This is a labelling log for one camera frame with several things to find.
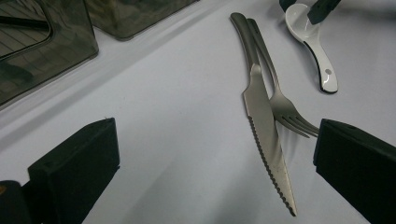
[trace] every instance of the white table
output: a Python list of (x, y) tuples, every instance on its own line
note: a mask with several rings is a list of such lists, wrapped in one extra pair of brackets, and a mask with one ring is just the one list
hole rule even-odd
[(26, 183), (34, 161), (114, 117), (120, 169), (84, 223), (366, 223), (315, 172), (316, 138), (277, 125), (298, 216), (282, 203), (248, 123), (248, 68), (229, 17), (257, 21), (281, 89), (306, 119), (343, 121), (396, 146), (395, 8), (344, 0), (321, 26), (335, 95), (318, 91), (316, 64), (277, 0), (201, 0), (127, 42), (95, 30), (98, 57), (0, 111), (0, 179)]

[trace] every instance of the knife handle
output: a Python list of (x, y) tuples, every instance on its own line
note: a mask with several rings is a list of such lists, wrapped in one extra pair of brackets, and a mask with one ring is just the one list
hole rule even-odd
[(244, 45), (245, 53), (247, 55), (248, 69), (250, 70), (253, 64), (260, 65), (259, 56), (257, 55), (256, 45), (253, 36), (248, 27), (248, 21), (244, 15), (235, 12), (231, 14), (231, 21), (241, 37)]

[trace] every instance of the serrated edge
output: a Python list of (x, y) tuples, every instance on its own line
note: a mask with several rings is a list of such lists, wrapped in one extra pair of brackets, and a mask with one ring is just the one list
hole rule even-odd
[(280, 191), (280, 188), (279, 188), (278, 184), (276, 183), (276, 180), (274, 179), (274, 175), (273, 175), (272, 172), (271, 172), (271, 169), (270, 169), (270, 167), (269, 167), (269, 165), (268, 165), (268, 162), (267, 162), (267, 160), (265, 159), (264, 153), (263, 153), (263, 151), (262, 151), (262, 146), (261, 146), (261, 144), (260, 144), (259, 136), (257, 135), (257, 132), (256, 132), (256, 128), (255, 128), (255, 125), (254, 125), (253, 117), (248, 116), (248, 120), (249, 120), (249, 123), (250, 123), (250, 127), (251, 127), (251, 129), (252, 129), (252, 131), (253, 131), (254, 139), (256, 140), (257, 148), (259, 149), (260, 155), (262, 156), (262, 162), (264, 163), (265, 169), (267, 170), (268, 175), (270, 176), (270, 179), (272, 180), (272, 182), (273, 182), (273, 184), (274, 184), (274, 187), (275, 187), (277, 193), (279, 194), (280, 198), (282, 199), (283, 203), (284, 203), (284, 204), (286, 205), (286, 207), (289, 209), (291, 215), (294, 216), (294, 217), (296, 217), (297, 214), (294, 213), (293, 208), (292, 208), (292, 207), (290, 206), (290, 204), (286, 201), (286, 198), (283, 196), (283, 193)]

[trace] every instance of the white spoon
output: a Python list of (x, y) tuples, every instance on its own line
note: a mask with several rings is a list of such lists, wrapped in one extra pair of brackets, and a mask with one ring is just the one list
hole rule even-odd
[(338, 91), (337, 77), (319, 41), (319, 23), (312, 25), (308, 19), (310, 7), (294, 4), (286, 10), (286, 24), (291, 34), (304, 43), (314, 55), (318, 64), (320, 90), (326, 93)]

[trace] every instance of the serrated knife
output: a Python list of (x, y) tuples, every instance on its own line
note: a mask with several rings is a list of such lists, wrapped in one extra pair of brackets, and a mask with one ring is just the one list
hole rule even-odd
[(262, 79), (262, 70), (253, 36), (244, 15), (235, 12), (231, 14), (231, 20), (241, 37), (249, 66), (250, 83), (243, 94), (254, 138), (277, 192), (291, 214), (297, 216), (288, 170), (277, 135), (274, 115)]

